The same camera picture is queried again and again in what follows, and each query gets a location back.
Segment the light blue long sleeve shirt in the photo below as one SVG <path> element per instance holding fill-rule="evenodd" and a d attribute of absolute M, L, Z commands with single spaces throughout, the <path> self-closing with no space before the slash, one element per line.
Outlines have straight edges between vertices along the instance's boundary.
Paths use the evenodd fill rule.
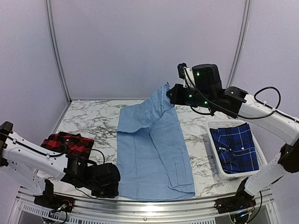
<path fill-rule="evenodd" d="M 141 201 L 195 196 L 192 167 L 165 83 L 140 104 L 120 111 L 117 128 L 119 195 Z"/>

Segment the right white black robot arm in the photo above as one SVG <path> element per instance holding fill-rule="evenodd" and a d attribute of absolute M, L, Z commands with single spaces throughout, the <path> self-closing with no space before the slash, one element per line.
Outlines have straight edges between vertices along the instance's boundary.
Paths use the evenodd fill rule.
<path fill-rule="evenodd" d="M 235 196 L 216 200 L 216 208 L 230 205 L 241 209 L 253 202 L 254 196 L 264 187 L 274 184 L 288 173 L 299 171 L 298 118 L 281 112 L 278 107 L 263 103 L 255 95 L 238 87 L 224 89 L 215 64 L 188 68 L 185 63 L 180 63 L 178 75 L 184 82 L 167 91 L 171 104 L 204 107 L 211 116 L 215 112 L 222 112 L 234 119 L 249 121 L 285 142 L 268 165 L 240 183 Z"/>

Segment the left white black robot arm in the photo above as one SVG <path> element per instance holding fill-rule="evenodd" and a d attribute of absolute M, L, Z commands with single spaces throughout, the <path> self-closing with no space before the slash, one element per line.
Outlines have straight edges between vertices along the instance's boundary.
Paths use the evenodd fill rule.
<path fill-rule="evenodd" d="M 93 144 L 80 134 L 59 132 L 39 146 L 14 132 L 13 124 L 6 121 L 0 125 L 0 169 L 50 208 L 59 204 L 59 197 L 46 189 L 52 183 L 35 174 L 35 169 L 77 189 L 88 189 L 95 198 L 114 198 L 119 194 L 120 172 L 112 163 L 90 159 Z"/>

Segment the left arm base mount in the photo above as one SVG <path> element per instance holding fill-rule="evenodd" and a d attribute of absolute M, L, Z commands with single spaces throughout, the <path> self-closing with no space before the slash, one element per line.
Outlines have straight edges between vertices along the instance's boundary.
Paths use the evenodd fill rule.
<path fill-rule="evenodd" d="M 43 197 L 35 197 L 34 204 L 49 208 L 52 210 L 57 210 L 62 205 L 66 204 L 66 208 L 63 210 L 66 212 L 72 212 L 75 199 L 72 197 L 64 197 L 58 195 L 56 198 L 53 198 L 51 201 Z"/>

